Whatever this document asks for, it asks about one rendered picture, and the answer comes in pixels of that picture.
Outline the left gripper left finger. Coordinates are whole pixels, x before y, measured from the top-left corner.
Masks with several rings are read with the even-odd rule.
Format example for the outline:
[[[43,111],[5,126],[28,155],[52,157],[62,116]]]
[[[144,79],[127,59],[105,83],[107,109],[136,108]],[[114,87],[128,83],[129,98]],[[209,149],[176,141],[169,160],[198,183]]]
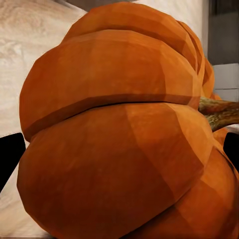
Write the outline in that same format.
[[[0,192],[26,150],[22,133],[0,138]]]

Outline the pumpkin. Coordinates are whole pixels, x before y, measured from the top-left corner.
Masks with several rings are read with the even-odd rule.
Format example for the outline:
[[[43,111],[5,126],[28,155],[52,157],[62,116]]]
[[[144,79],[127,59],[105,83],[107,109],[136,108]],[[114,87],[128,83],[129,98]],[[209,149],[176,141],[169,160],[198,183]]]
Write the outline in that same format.
[[[145,4],[91,9],[19,95],[17,190],[55,239],[239,239],[223,150],[239,102],[184,22]]]

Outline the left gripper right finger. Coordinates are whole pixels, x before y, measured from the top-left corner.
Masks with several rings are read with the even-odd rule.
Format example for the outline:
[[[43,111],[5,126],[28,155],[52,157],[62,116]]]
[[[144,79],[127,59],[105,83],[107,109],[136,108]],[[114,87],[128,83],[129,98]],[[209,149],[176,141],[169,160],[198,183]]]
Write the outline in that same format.
[[[223,150],[239,172],[239,134],[228,132],[224,141]]]

